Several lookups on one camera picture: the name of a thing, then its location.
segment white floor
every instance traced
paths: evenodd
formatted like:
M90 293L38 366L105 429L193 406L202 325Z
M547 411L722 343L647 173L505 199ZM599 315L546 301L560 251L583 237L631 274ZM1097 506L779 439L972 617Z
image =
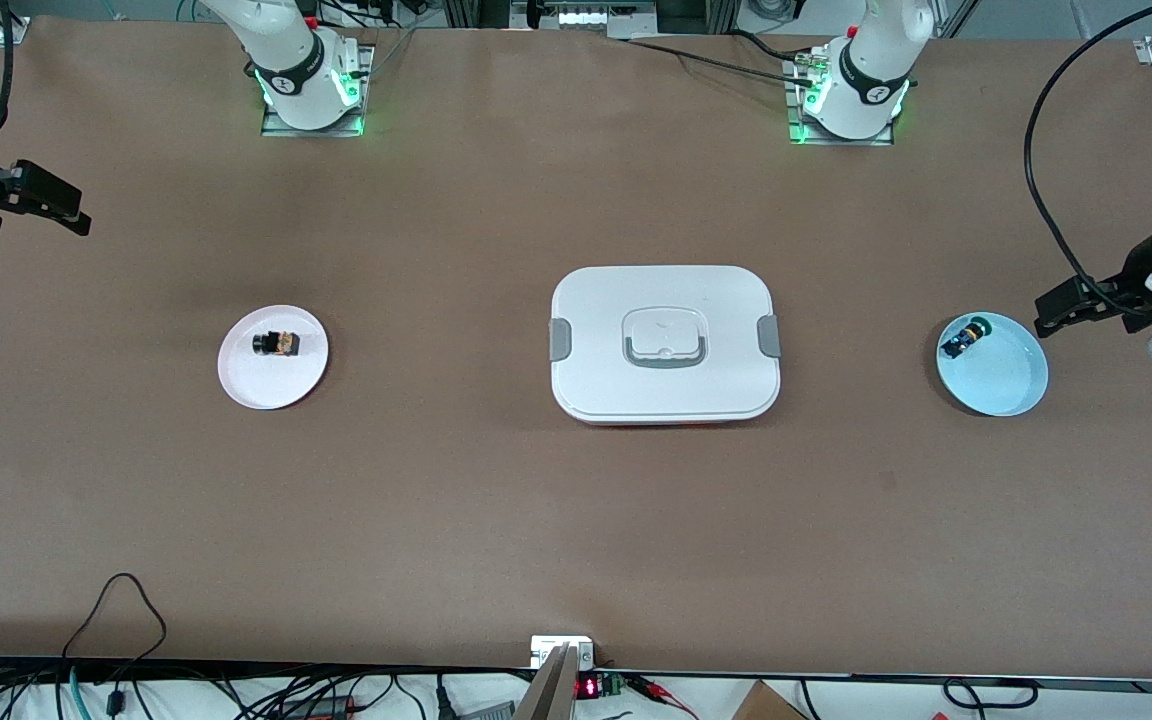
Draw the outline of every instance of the white floor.
M433 675L404 675L401 683L415 694L424 705L426 720L435 720ZM700 720L730 720L740 706L752 680L740 679L669 679L654 676L653 680L687 703ZM526 683L506 674L447 675L452 705L461 715L485 710L502 702L520 702L526 691ZM234 683L244 702L278 691L285 682L278 680L243 680ZM371 702L388 684L388 676L369 676L362 680L353 692L356 702ZM799 685L791 680L772 680L770 683L794 706L806 714ZM127 710L122 720L147 720L128 684ZM348 684L340 687L344 694ZM84 705L92 720L105 720L105 698L111 687L81 685ZM198 680L165 680L141 683L141 692L150 708L152 720L230 720L238 708L218 689ZM813 682L810 683L812 700L820 720L931 720L937 712L943 712L950 720L979 720L973 711L952 706L941 696L940 685L909 685L888 683ZM985 702L1015 702L1028 691L1015 689L983 688L978 691ZM3 712L6 694L0 697L0 714ZM61 688L65 717L79 720L69 688ZM621 694L594 702L577 702L576 720L604 720L631 712L626 720L689 720L684 712L657 703L645 702L636 694ZM18 720L50 720L56 717L55 694L51 685L29 688L13 708L12 715ZM1025 710L990 710L988 720L1152 720L1152 694L1106 694L1085 691L1041 691L1038 702ZM420 720L416 703L403 694L389 691L384 700L356 715L358 720Z

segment gray clip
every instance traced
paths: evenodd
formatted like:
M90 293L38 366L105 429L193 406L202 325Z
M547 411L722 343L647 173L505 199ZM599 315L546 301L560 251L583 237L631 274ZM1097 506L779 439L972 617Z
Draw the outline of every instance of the gray clip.
M768 357L781 356L781 328L775 314L764 314L758 319L758 348Z
M550 318L550 363L566 361L573 354L573 325L562 318Z

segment black cable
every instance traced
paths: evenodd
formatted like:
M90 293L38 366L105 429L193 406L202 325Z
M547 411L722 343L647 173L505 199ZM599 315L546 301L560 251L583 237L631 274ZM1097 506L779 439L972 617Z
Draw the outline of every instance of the black cable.
M452 706L452 698L447 696L447 685L444 684L442 673L438 674L434 697L438 698L438 720L457 720L456 708Z
M145 585L141 584L141 578L137 578L136 575L132 575L130 573L114 573L113 575L111 575L109 578L105 581L105 588L100 589L100 594L96 597L96 602L93 602L92 609L88 612L88 617L83 619L82 624L78 626L78 629L74 630L73 635L69 635L69 639L66 641L65 646L60 649L60 659L58 660L56 664L56 683L55 683L58 720L65 720L65 711L63 707L61 707L60 705L60 679L61 676L65 675L65 660L69 659L69 650L73 647L74 642L77 641L79 635L86 631L88 626L91 626L92 619L96 617L96 613L100 611L103 602L105 602L105 593L109 592L109 588L113 588L114 583L118 582L119 578L131 579L132 584L136 585L136 592L141 593L141 601L145 604L146 609L150 611L151 615L154 615L154 620L159 624L159 639L157 639L154 644L151 644L151 646L147 647L145 652L142 652L141 655L136 655L132 660L129 660L122 667L119 667L119 669L114 674L115 679L114 691L118 691L119 679L120 676L122 676L123 670L127 669L127 667L132 666L134 664L141 660L145 660L146 655L150 655L151 652L154 652L157 649L161 646L161 644L166 642L166 639L168 639L168 623L166 623L166 620L162 619L162 614L154 606L154 602L150 601L150 596L147 596L147 593L145 592ZM141 700L141 691L138 691L138 689L136 692L136 698L137 700ZM142 706L145 705L145 702L142 700L141 705Z
M349 697L353 697L353 689L357 688L358 683L361 683L361 682L362 682L362 679L357 679L357 680L355 680L355 682L353 682L351 685L349 685ZM384 698L385 696L387 696L387 694L389 694L389 691L392 691L392 689L394 689L394 676L389 675L389 684L385 685L385 689L382 691L380 691L380 694L378 696L376 696L374 700L371 700L370 703L365 703L365 705L362 706L362 710L367 710L369 707L374 706L378 702L381 700L381 698Z
M788 77L783 76L783 74L767 73L764 70L756 70L755 68L742 68L741 65L725 63L722 60L714 60L713 58L705 58L704 55L687 53L687 51L684 50L674 50L673 47L665 47L662 45L652 45L650 44L650 41L631 41L631 40L622 40L622 41L627 41L627 44L630 44L635 47L646 47L646 50L654 50L658 51L658 53L668 53L672 55L677 55L680 58L695 60L698 61L698 63L713 65L715 68L723 68L725 70L732 70L732 73L744 73L748 74L748 76L764 77L768 79L774 79L776 82L787 82L790 83L790 85L797 85L801 88L812 86L812 81L809 81L806 78Z
M297 698L290 707L283 705L279 708L279 715L283 718L293 717L297 711L301 711L302 707L305 708L305 715L313 715L314 707L319 705L319 702L323 702L324 698L328 697L328 694L334 692L335 688L338 688L340 683L346 682L348 679L353 679L353 675L340 676L340 679L334 680L328 679L328 684L314 689L314 691L308 694L305 697Z
M954 694L950 692L950 688L965 689L969 696L972 696L972 702L962 702L958 698L954 697ZM946 700L952 703L952 705L962 707L963 710L975 710L977 711L977 714L980 717L980 720L988 720L984 715L984 711L986 710L1024 710L1024 707L1029 707L1030 705L1033 705L1033 703L1037 703L1038 685L1032 684L1032 685L1026 685L1026 688L1029 689L1029 697L1026 697L1024 700L1021 702L980 702L980 696L978 696L978 694L975 691L975 688L968 684L965 680L946 679L945 683L941 684L941 694L945 696Z
M399 24L393 18L385 18L384 15L372 15L371 13L349 10L346 8L346 6L335 3L334 0L321 0L321 3L328 6L329 8L335 8L346 15L349 15L349 17L353 18L353 22L358 23L361 26L367 26L367 23L362 22L362 18L369 18L369 20L380 20L380 22L385 24L393 24L394 26L402 28L401 24Z
M0 0L0 28L3 29L3 78L0 81L0 129L8 122L8 97L12 96L12 73L15 68L15 32L12 29L12 8L8 0Z
M1047 223L1047 229L1051 230L1052 237L1055 238L1056 247L1060 247L1061 255L1064 256L1064 259L1069 263L1070 268L1074 268L1074 274L1078 275L1079 282L1084 283L1084 286L1087 287L1087 290L1092 291L1093 295L1096 295L1101 302L1105 302L1106 306L1111 306L1111 309L1117 310L1123 314L1144 313L1134 309L1134 306L1117 304L1115 300L1108 296L1108 293L1102 290L1101 286L1096 283L1092 275L1087 274L1087 271L1083 268L1083 264L1078 262L1074 251L1070 250L1069 243L1064 242L1064 234L1060 232L1060 227L1056 225L1056 219L1052 218L1051 212L1047 210L1046 202L1043 202L1043 196L1038 192L1038 184L1034 182L1033 166L1034 127L1038 124L1038 114L1041 113L1043 105L1047 101L1047 94L1051 94L1052 88L1056 85L1056 81L1061 78L1064 70L1068 70L1070 65L1074 65L1074 60L1078 60L1084 53L1092 50L1093 45L1097 45L1098 41L1105 40L1106 37L1115 33L1119 29L1129 26L1129 24L1137 22L1139 18L1149 17L1149 15L1152 15L1152 5L1144 10L1132 13L1128 15L1128 17L1117 20L1116 23L1111 24L1111 26L1107 26L1102 29L1101 32L1092 36L1091 40L1084 41L1083 45L1079 45L1078 50L1075 50L1074 53L1070 54L1069 58L1066 58L1064 62L1056 68L1056 71L1052 73L1052 77L1047 81L1047 85L1043 86L1043 91L1038 94L1038 100L1034 101L1033 113L1030 113L1029 115L1029 126L1025 127L1025 184L1029 185L1029 195L1030 197L1033 197L1034 205L1038 206L1038 214L1043 215L1043 221Z
M0 715L0 720L10 720L12 708L15 707L15 703L17 703L18 698L22 697L23 694L28 691L29 685L35 684L37 682L38 676L40 675L41 675L41 667L40 669L36 670L35 674L29 680L26 680L26 683L24 683L24 685L20 688L18 692L12 694L12 696L8 698L8 706L3 708L3 714Z
M331 680L332 675L338 674L336 666L316 667L319 667L319 670L308 674L306 676L294 676L291 682L288 682L287 687L285 687L282 691L274 691L273 694L268 694L268 696L253 702L251 707L256 707L256 714L258 717L273 717L275 712L278 712L278 714L282 714L282 712L285 712L285 704L289 700L289 698L291 698L291 694L306 691L308 689L314 687L314 684L324 682L324 680ZM364 670L364 673L361 674L379 674L379 670ZM300 707L301 705L303 705L303 702L298 702L296 707ZM238 714L234 717L234 720L241 720L243 714Z
M422 705L420 700L417 700L416 696L414 696L412 694L408 692L407 688L403 688L402 683L397 682L397 675L391 675L391 679L394 680L394 687L397 688L399 692L403 694L407 697L412 698L412 702L416 703L416 707L419 708L419 711L420 711L420 720L429 720L429 718L425 717L425 706Z
M814 711L814 705L812 705L812 692L808 691L808 682L804 679L799 679L799 687L803 688L803 702L808 703L808 712L812 714L812 720L820 720Z
M150 706L145 705L145 697L141 694L141 683L137 683L136 679L132 679L132 692L136 694L136 702L141 703L141 712L145 714L146 720L154 720L154 714L150 712Z
M763 51L763 53L772 55L776 60L788 60L793 62L795 56L797 56L799 53L808 53L810 50L812 50L812 47L808 46L808 47L799 47L798 50L786 51L786 53L781 53L780 50L773 50L771 45L765 44L761 37L756 36L753 32L746 32L744 31L744 29L741 29L738 26L733 28L730 32L728 32L727 35L744 37L745 40L752 41L753 45L758 47L758 50Z
M113 575L111 575L109 578L105 581L105 588L101 588L100 594L96 597L96 605L92 605L91 612L88 613L88 619L83 620L83 624L78 626L77 630L74 630L74 635L70 635L69 641L65 643L65 647L61 647L60 651L60 659L65 660L65 658L69 655L69 647L71 647L74 642L77 641L78 635L82 635L83 630L88 629L88 626L91 624L92 617L94 617L96 613L100 609L101 602L105 601L105 593L109 592L111 585L113 585L119 578L131 579L132 584L136 585L136 592L141 593L141 601L143 602L143 605L145 605L145 609L150 611L151 615L154 615L154 620L159 624L159 639L156 639L154 644L151 644L151 646L147 647L145 652L142 652L139 655L134 657L132 660L128 660L122 667L119 667L119 669L115 670L114 673L115 692L118 692L118 684L120 680L122 680L124 670L127 670L128 667L131 667L132 665L142 660L145 660L151 652L154 652L157 649L162 646L166 639L168 639L168 623L166 623L166 620L162 619L162 614L154 606L154 602L150 600L150 596L147 596L147 593L145 592L145 585L141 584L141 578L137 578L136 575L132 575L130 573L114 573Z

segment small object in bowl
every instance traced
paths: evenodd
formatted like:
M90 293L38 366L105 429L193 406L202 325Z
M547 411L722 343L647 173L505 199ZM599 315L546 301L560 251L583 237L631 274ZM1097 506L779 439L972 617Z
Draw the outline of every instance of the small object in bowl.
M947 340L945 344L941 346L941 350L950 357L963 355L963 351L967 348L972 347L973 342L980 340L980 338L987 336L992 329L993 328L990 327L990 320L976 316L956 334L956 336Z
M252 353L256 355L282 355L291 357L301 351L301 336L296 333L271 331L252 338Z

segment table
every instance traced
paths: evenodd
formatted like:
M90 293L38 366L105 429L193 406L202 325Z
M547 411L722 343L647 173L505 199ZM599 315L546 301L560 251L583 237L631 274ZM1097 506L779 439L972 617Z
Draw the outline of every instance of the table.
M93 230L0 237L0 653L59 651L132 570L164 657L517 665L532 632L588 632L621 667L1152 676L1144 338L1044 341L1048 396L1015 419L931 367L947 319L1028 319L1070 275L1020 138L1071 47L933 41L897 145L838 149L788 142L774 83L577 32L416 32L364 137L268 141L223 26L38 20L0 164L81 187ZM1152 68L1079 61L1036 156L1111 274L1152 232ZM559 410L550 294L631 263L767 282L771 411ZM276 302L333 359L257 414L215 354ZM76 651L152 637L122 588Z

